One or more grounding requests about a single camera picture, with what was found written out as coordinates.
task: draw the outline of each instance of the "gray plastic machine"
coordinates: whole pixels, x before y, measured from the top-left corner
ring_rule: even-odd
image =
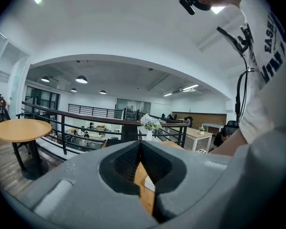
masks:
[[[153,215],[133,183],[142,163],[155,184]],[[286,130],[234,157],[156,142],[128,142],[78,155],[34,182],[10,205],[34,228],[242,228],[286,178]]]

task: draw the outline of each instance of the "white flowers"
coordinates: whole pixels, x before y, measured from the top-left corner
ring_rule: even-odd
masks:
[[[159,121],[150,117],[148,114],[144,115],[141,118],[141,125],[149,131],[153,131],[153,130],[161,128]]]

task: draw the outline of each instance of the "black table base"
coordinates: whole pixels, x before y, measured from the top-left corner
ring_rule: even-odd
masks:
[[[35,140],[29,141],[27,145],[29,146],[28,148],[33,159],[23,163],[16,143],[13,143],[14,152],[20,165],[22,175],[29,180],[36,180],[48,172],[49,166],[46,161],[40,159]]]

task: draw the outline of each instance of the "potted plant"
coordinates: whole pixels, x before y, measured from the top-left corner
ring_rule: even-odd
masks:
[[[146,141],[151,141],[153,137],[153,130],[157,130],[161,128],[160,122],[148,114],[144,115],[141,118],[141,125],[143,128],[147,130]]]
[[[203,127],[203,126],[199,128],[199,134],[200,134],[200,135],[203,135],[203,134],[204,134],[204,127]]]

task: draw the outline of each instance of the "round wooden table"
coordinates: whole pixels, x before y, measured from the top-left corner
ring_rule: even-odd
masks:
[[[40,159],[36,139],[49,134],[51,130],[49,123],[40,120],[16,119],[0,123],[0,140],[13,143],[21,173],[25,178],[36,180],[49,170],[47,162]],[[33,159],[23,164],[17,143],[28,145]]]

